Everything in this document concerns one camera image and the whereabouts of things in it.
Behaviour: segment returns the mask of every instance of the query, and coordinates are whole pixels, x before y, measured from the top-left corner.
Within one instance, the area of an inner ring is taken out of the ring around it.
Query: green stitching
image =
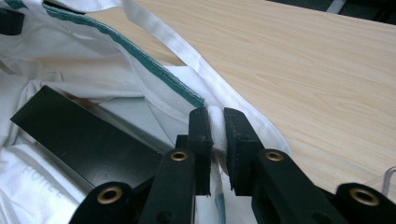
[[[62,21],[71,21],[80,25],[88,25],[98,29],[103,34],[109,35],[114,41],[121,44],[132,56],[141,62],[143,66],[145,66],[152,74],[162,80],[167,86],[186,99],[190,104],[194,105],[195,107],[201,107],[204,105],[204,98],[192,91],[166,68],[152,59],[145,51],[128,40],[125,36],[118,33],[116,30],[83,15],[74,14],[73,12],[62,10],[57,7],[51,7],[45,4],[43,4],[43,7],[47,10],[51,17],[58,18]]]

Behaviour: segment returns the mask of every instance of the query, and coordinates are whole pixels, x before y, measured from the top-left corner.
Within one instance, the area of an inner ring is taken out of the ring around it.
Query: wooden table
[[[138,2],[285,134],[318,186],[334,192],[396,165],[396,26],[263,0]],[[182,64],[119,9],[92,16]]]

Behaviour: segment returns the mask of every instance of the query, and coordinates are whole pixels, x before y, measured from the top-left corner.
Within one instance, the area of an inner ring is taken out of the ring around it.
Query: white cloth
[[[172,142],[186,133],[190,111],[205,105],[215,142],[212,197],[197,198],[195,221],[254,222],[249,200],[231,196],[229,179],[221,171],[226,158],[222,109],[242,110],[267,147],[290,154],[277,128],[181,36],[134,1],[57,2],[81,12],[123,7],[131,21],[158,37],[187,66],[164,68],[111,28],[81,15],[43,8],[40,0],[0,0],[1,7],[26,17],[21,35],[0,35],[0,223],[66,223],[85,197],[9,120],[43,85],[95,103],[144,96]],[[246,212],[240,213],[241,207]]]

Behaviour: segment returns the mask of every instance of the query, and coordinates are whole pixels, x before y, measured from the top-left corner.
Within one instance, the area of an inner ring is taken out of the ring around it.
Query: brass grommet
[[[114,203],[122,195],[122,189],[117,186],[111,186],[103,189],[97,197],[97,201],[101,204]]]
[[[283,161],[282,154],[274,151],[266,152],[265,157],[270,161]]]
[[[379,205],[378,198],[370,191],[366,189],[354,188],[349,190],[350,196],[358,201],[369,206]]]
[[[174,161],[184,161],[189,157],[189,155],[187,155],[187,153],[182,152],[182,151],[177,151],[172,153],[171,158]]]

